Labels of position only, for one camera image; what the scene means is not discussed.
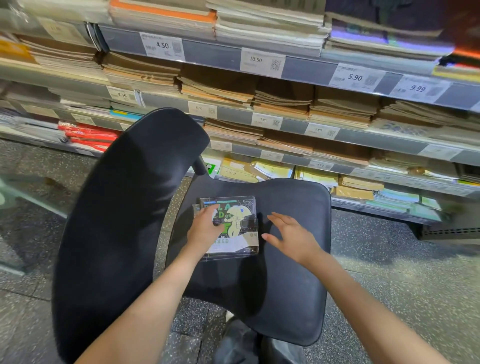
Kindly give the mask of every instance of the terrazzo floor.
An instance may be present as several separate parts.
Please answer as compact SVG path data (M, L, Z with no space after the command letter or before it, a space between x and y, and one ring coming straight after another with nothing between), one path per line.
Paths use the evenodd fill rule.
M0 140L0 173L34 174L58 185L32 187L57 204L72 205L95 159ZM154 276L163 268L185 178L165 219ZM52 265L64 220L27 201L0 210L0 259L28 274L0 271L0 363L60 363L50 316ZM475 249L418 241L412 229L346 211L332 211L332 254L376 298L453 363L480 363L480 257ZM212 361L225 321L213 304L182 299L161 363ZM305 348L309 363L369 363L328 297L324 330Z

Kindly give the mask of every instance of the cartoon illustration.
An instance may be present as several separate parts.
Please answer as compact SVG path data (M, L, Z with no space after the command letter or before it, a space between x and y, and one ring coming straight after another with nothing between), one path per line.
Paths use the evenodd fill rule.
M227 210L227 216L230 217L226 218L225 222L231 222L231 225L227 231L227 234L230 238L238 236L241 229L241 222L244 218L251 214L252 212L250 209L243 205L235 205Z

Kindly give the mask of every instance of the right hand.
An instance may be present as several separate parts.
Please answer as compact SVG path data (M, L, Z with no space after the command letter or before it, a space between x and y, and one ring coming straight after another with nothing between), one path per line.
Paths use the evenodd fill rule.
M305 266L310 259L324 253L313 234L294 218L276 212L267 218L280 230L283 240L272 234L262 234L262 238L297 263Z

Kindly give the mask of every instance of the price number 9.99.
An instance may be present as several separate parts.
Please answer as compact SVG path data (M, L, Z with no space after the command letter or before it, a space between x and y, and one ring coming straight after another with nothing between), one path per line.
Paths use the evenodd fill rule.
M425 87L425 86L422 86L422 85L420 85L420 86L412 85L412 86L410 87L410 90L411 90L411 91L415 91L415 92L423 92L423 91L426 90L426 87Z
M363 76L359 75L359 74L349 74L348 75L348 79L349 80L354 80L354 81L361 81L361 79L363 78Z
M163 43L163 42L162 43L157 42L156 46L159 47L159 48L165 48L165 49L169 48L168 43Z

